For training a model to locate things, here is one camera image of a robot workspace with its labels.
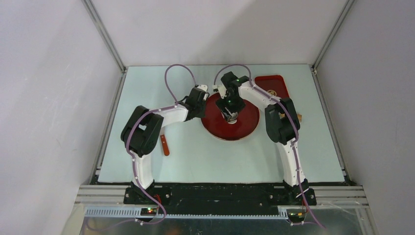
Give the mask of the round red plate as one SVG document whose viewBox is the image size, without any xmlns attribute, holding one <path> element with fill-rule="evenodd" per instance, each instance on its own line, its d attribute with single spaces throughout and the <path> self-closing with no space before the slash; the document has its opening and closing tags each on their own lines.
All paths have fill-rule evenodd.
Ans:
<svg viewBox="0 0 415 235">
<path fill-rule="evenodd" d="M 254 132 L 260 120 L 260 111 L 257 107 L 244 100 L 245 108 L 238 114 L 236 123 L 230 124 L 225 121 L 216 106 L 216 101 L 219 99 L 218 93 L 207 99 L 205 117 L 201 119 L 201 122 L 208 132 L 226 141 L 237 141 Z"/>
</svg>

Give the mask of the rectangular red tray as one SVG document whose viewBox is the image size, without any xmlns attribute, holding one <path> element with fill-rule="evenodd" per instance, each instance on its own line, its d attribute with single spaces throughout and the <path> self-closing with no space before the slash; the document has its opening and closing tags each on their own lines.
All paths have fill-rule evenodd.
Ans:
<svg viewBox="0 0 415 235">
<path fill-rule="evenodd" d="M 281 75 L 265 75 L 258 76 L 254 79 L 256 85 L 258 85 L 263 90 L 267 91 L 269 94 L 280 97 L 288 98 L 289 93 L 286 88 L 284 79 Z"/>
</svg>

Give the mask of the wooden double-ended roller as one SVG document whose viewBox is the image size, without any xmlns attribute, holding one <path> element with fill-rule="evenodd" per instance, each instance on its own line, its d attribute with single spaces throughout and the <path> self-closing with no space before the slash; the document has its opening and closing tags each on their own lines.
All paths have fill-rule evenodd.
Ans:
<svg viewBox="0 0 415 235">
<path fill-rule="evenodd" d="M 290 122 L 289 121 L 289 118 L 286 117 L 286 114 L 284 114 L 284 113 L 279 113 L 279 117 L 280 117 L 280 119 L 281 119 L 282 122 L 284 122 L 284 121 L 285 122 Z M 297 114 L 297 119 L 298 119 L 299 122 L 301 122 L 302 115 L 301 114 Z"/>
</svg>

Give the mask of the metal scraper red handle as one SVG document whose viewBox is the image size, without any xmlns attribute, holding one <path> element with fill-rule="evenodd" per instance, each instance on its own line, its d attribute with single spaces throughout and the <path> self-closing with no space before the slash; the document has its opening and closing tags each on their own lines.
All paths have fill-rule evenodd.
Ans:
<svg viewBox="0 0 415 235">
<path fill-rule="evenodd" d="M 170 155 L 170 151 L 169 151 L 169 147 L 168 147 L 168 143 L 165 137 L 165 134 L 160 135 L 160 140 L 161 140 L 161 145 L 162 145 L 162 150 L 165 156 L 169 156 Z"/>
</svg>

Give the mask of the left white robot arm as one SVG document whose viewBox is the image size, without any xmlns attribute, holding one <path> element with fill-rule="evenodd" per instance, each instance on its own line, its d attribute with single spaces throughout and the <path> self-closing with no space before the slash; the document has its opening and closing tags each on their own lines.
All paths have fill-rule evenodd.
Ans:
<svg viewBox="0 0 415 235">
<path fill-rule="evenodd" d="M 154 182 L 151 152 L 158 143 L 162 128 L 205 116 L 209 97 L 207 85 L 197 85 L 190 94 L 173 106 L 150 110 L 137 106 L 128 119 L 120 138 L 133 164 L 133 183 L 139 187 L 136 198 L 143 204 L 154 200 L 155 191 L 149 187 Z"/>
</svg>

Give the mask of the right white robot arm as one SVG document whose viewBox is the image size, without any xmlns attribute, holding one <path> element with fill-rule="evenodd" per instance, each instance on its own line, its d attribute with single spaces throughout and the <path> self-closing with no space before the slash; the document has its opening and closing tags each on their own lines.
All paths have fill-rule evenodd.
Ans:
<svg viewBox="0 0 415 235">
<path fill-rule="evenodd" d="M 292 99 L 271 95 L 251 78 L 237 77 L 233 72 L 224 74 L 221 82 L 214 84 L 213 90 L 220 95 L 216 105 L 226 122 L 236 122 L 245 108 L 245 101 L 263 112 L 266 133 L 277 145 L 284 169 L 283 181 L 289 186 L 284 192 L 285 200 L 292 205 L 298 204 L 309 186 L 299 160 L 300 121 Z"/>
</svg>

